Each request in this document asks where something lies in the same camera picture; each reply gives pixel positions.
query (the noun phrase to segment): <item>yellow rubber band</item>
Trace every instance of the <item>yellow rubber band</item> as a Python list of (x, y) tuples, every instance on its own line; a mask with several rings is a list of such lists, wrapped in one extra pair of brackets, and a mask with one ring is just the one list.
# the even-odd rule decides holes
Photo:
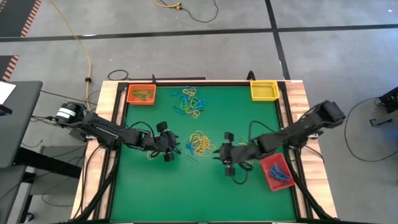
[(201, 157), (210, 156), (211, 150), (216, 148), (215, 145), (211, 144), (210, 139), (205, 136), (203, 131), (195, 131), (191, 134), (187, 142), (192, 143), (193, 152)]

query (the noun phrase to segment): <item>table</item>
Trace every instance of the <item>table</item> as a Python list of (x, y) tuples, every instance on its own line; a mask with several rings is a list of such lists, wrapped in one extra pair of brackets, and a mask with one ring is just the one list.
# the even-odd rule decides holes
[[(133, 82), (150, 83), (150, 81)], [(209, 106), (206, 111), (201, 114), (201, 116), (203, 116), (202, 118), (206, 118), (203, 120), (200, 120), (201, 117), (195, 119), (187, 115), (179, 115), (172, 111), (173, 99), (167, 93), (173, 86), (187, 86), (188, 84), (190, 86), (200, 86), (198, 87), (198, 90), (206, 96), (205, 98), (211, 99), (210, 101), (212, 102), (217, 102), (218, 105), (228, 107), (231, 102), (224, 100), (223, 97), (213, 97), (215, 94), (219, 94), (221, 96), (234, 96), (234, 100), (239, 102), (240, 106), (234, 110), (234, 113), (230, 113), (231, 115), (221, 117), (222, 119), (216, 119), (214, 116), (217, 114), (218, 117), (220, 117), (222, 114), (225, 114), (217, 109), (216, 106)], [(104, 82), (96, 112), (103, 118), (119, 124), (125, 123), (127, 125), (137, 120), (144, 120), (150, 122), (150, 124), (154, 126), (156, 122), (166, 120), (169, 123), (169, 128), (177, 135), (180, 135), (182, 139), (180, 142), (182, 143), (186, 141), (187, 136), (192, 131), (202, 130), (209, 136), (214, 144), (220, 145), (223, 141), (223, 133), (225, 131), (232, 131), (237, 136), (247, 136), (248, 123), (253, 119), (264, 121), (264, 116), (266, 115), (267, 124), (277, 129), (280, 126), (288, 125), (289, 120), (290, 122), (297, 120), (306, 110), (309, 109), (307, 97), (301, 81), (279, 82), (281, 93), (279, 101), (272, 103), (263, 102), (261, 104), (253, 104), (251, 101), (250, 95), (248, 94), (249, 81), (247, 80), (164, 80), (157, 81), (157, 85), (159, 88), (157, 89), (155, 105), (153, 107), (147, 106), (146, 108), (143, 108), (128, 106), (124, 103), (126, 94), (126, 91), (124, 91), (124, 87), (126, 87), (125, 82)], [(228, 126), (227, 121), (231, 121), (232, 124)], [(216, 122), (219, 122), (222, 125), (213, 125), (214, 130), (210, 129), (209, 125)], [(182, 128), (182, 123), (188, 123), (190, 128)], [(320, 151), (317, 141), (311, 140), (308, 142), (308, 145)], [(91, 141), (88, 144), (88, 150), (86, 153), (87, 158), (92, 154), (97, 146), (98, 143), (96, 141)], [(118, 159), (115, 152), (105, 151), (104, 149), (98, 150), (96, 154), (93, 155), (88, 166), (89, 174), (86, 179), (87, 187), (85, 189), (83, 207), (88, 205), (91, 198), (96, 193), (100, 180), (104, 179), (105, 176), (105, 172), (102, 172), (102, 170), (107, 170), (109, 172), (115, 156), (116, 159)], [(182, 156), (169, 165), (165, 164), (165, 162), (162, 161), (162, 158), (148, 161), (143, 152), (122, 149), (116, 182), (113, 183), (105, 192), (101, 205), (98, 206), (92, 214), (92, 218), (107, 217), (110, 218), (111, 221), (128, 220), (135, 222), (266, 221), (270, 219), (275, 221), (289, 221), (295, 220), (296, 217), (308, 217), (312, 215), (311, 212), (309, 212), (309, 209), (306, 210), (305, 201), (298, 189), (291, 188), (280, 192), (264, 190), (264, 188), (268, 188), (268, 186), (266, 185), (264, 176), (261, 174), (262, 171), (260, 169), (255, 168), (255, 171), (249, 175), (249, 180), (246, 185), (240, 186), (242, 187), (240, 189), (238, 188), (238, 185), (234, 184), (229, 178), (223, 175), (223, 166), (221, 164), (216, 166), (214, 161), (206, 159), (200, 159), (199, 162), (199, 167), (203, 164), (203, 170), (188, 166), (188, 161)], [(189, 172), (181, 171), (178, 166), (184, 166), (184, 168), (188, 169)], [(209, 166), (214, 170), (213, 172), (209, 172)], [(311, 152), (303, 151), (301, 161), (298, 161), (295, 168), (299, 173), (301, 170), (305, 175), (308, 189), (318, 200), (318, 203), (330, 215), (336, 216), (322, 160), (311, 154)], [(158, 171), (162, 170), (162, 172), (152, 172), (153, 169), (157, 169)], [(194, 173), (198, 178), (189, 179), (190, 177), (188, 173), (190, 172)], [(206, 184), (199, 181), (201, 179), (200, 177), (204, 176), (208, 179)], [(166, 183), (166, 179), (164, 179), (166, 177), (171, 178), (170, 182), (172, 184), (177, 184), (178, 187), (176, 187), (176, 189), (169, 190), (171, 185), (170, 183)], [(155, 188), (153, 188), (153, 185), (156, 183), (161, 187), (168, 187), (168, 190), (165, 190), (164, 192), (154, 191)], [(213, 186), (212, 189), (208, 190), (214, 192), (209, 192), (206, 195), (193, 194), (187, 190), (187, 188), (194, 185), (198, 185), (200, 187)], [(231, 196), (234, 192), (239, 192), (239, 194)], [(149, 193), (153, 193), (155, 197), (148, 196)], [(220, 214), (219, 212), (204, 212), (204, 210), (198, 212), (200, 208), (197, 203), (190, 203), (188, 200), (184, 200), (184, 198), (189, 195), (191, 196), (190, 199), (192, 201), (197, 203), (207, 202), (207, 204), (203, 206), (215, 210), (217, 210), (215, 200), (225, 198), (225, 202), (220, 202), (219, 207), (227, 208), (226, 210), (229, 211), (229, 213)], [(247, 199), (245, 201), (247, 202), (245, 205), (247, 209), (243, 212), (242, 210), (238, 211), (237, 209), (243, 209), (244, 207), (241, 205), (237, 206), (236, 204), (245, 198)], [(80, 200), (81, 183), (79, 184), (78, 192), (76, 194), (72, 217), (78, 210)], [(140, 207), (134, 202), (139, 202), (142, 206)], [(174, 213), (172, 208), (167, 208), (170, 207), (170, 204), (172, 204), (173, 208), (175, 207), (177, 211), (183, 210), (183, 212)]]
[(0, 116), (0, 223), (6, 223), (21, 182), (33, 181), (35, 174), (27, 166), (77, 178), (81, 168), (52, 159), (21, 147), (43, 83), (40, 81), (9, 82), (16, 87), (4, 102), (12, 114)]

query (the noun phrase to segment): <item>wooden table frame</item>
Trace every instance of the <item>wooden table frame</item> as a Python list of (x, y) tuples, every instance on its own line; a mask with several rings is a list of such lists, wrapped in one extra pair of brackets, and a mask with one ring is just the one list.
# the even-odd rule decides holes
[[(158, 86), (249, 86), (249, 80), (158, 80)], [(99, 95), (98, 106), (96, 113), (112, 122), (121, 124), (124, 122), (123, 117), (125, 116), (126, 107), (126, 87), (128, 83), (152, 83), (151, 80), (139, 80), (139, 81), (105, 81), (101, 88)], [(275, 103), (277, 106), (279, 119), (279, 125), (286, 127), (294, 121), (298, 120), (306, 110), (309, 109), (307, 96), (303, 82), (300, 80), (291, 81), (278, 81), (280, 99)], [(314, 148), (320, 153), (320, 148), (317, 140), (309, 140), (308, 146)], [(86, 160), (91, 156), (93, 151), (98, 147), (96, 141), (90, 141), (86, 150)], [(114, 159), (118, 159), (118, 154), (115, 151), (107, 151), (105, 149), (98, 149), (94, 155), (92, 155), (91, 161), (88, 166), (88, 175), (86, 176), (86, 184), (83, 199), (83, 208), (85, 208), (97, 190), (99, 189), (100, 183), (103, 183), (107, 174), (111, 170)], [(290, 151), (291, 158), (298, 156), (297, 151)], [(301, 179), (305, 179), (307, 188), (317, 200), (317, 202), (323, 207), (323, 209), (331, 216), (336, 217), (335, 206), (331, 197), (331, 192), (326, 176), (325, 167), (322, 160), (312, 154), (310, 151), (303, 150), (300, 159), (296, 159), (293, 162), (296, 172), (299, 174)], [(73, 205), (71, 217), (73, 218), (78, 211), (81, 201), (81, 187), (82, 179), (80, 178), (75, 203)], [(90, 218), (101, 219), (109, 218), (111, 214), (111, 207), (113, 202), (113, 190), (116, 181), (114, 181), (106, 190), (102, 196), (101, 203), (97, 205)], [(291, 188), (296, 217), (301, 218), (312, 218), (316, 216), (313, 214), (312, 209), (309, 207), (307, 201), (303, 198), (301, 191), (297, 186)]]

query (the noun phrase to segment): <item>green table surface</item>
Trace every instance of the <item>green table surface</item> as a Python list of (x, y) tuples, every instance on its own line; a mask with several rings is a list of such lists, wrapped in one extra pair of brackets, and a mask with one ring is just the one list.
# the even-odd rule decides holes
[[(192, 132), (203, 131), (219, 148), (224, 132), (248, 138), (249, 122), (258, 120), (278, 130), (274, 102), (252, 101), (249, 87), (198, 87), (197, 97), (208, 104), (198, 118), (180, 115), (173, 106), (179, 96), (170, 92), (177, 88), (158, 87), (155, 105), (127, 107), (126, 124), (136, 121), (156, 124), (168, 122), (169, 129), (180, 136), (175, 160), (164, 162), (162, 155), (148, 160), (146, 153), (122, 148), (114, 191), (111, 221), (114, 222), (210, 222), (210, 221), (291, 221), (295, 220), (289, 189), (273, 192), (265, 179), (259, 161), (243, 185), (224, 175), (224, 165), (212, 159), (194, 158), (196, 166), (186, 158), (190, 154), (185, 143)], [(253, 136), (268, 133), (254, 124)], [(236, 179), (244, 171), (236, 166)]]

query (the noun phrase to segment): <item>yellow cable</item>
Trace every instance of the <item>yellow cable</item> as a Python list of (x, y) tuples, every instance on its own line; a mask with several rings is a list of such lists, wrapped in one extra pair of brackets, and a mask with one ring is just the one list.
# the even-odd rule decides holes
[[(56, 5), (56, 3), (53, 0), (50, 0), (51, 4), (54, 6), (54, 8), (58, 11), (58, 13), (61, 15), (62, 19), (65, 21), (65, 23), (67, 24), (70, 33), (72, 34), (72, 36), (79, 42), (81, 48), (83, 49), (83, 51), (85, 52), (86, 56), (87, 56), (87, 62), (88, 62), (88, 75), (87, 78), (91, 77), (91, 60), (90, 60), (90, 56), (88, 55), (88, 52), (85, 48), (85, 46), (83, 45), (83, 43), (81, 42), (81, 40), (75, 35), (73, 29), (70, 27), (70, 24), (68, 22), (68, 19), (62, 14), (61, 10), (58, 8), (58, 6)], [(86, 81), (86, 105), (88, 110), (91, 111), (90, 108), (90, 104), (88, 103), (88, 87), (90, 85), (89, 81)]]
[(157, 3), (156, 0), (153, 0), (153, 2), (154, 2), (156, 5), (160, 6), (160, 7), (168, 7), (168, 8), (176, 8), (176, 9), (180, 9), (180, 5), (181, 5), (180, 2), (177, 2), (176, 4), (174, 4), (174, 5), (172, 5), (172, 6), (161, 5), (161, 4)]

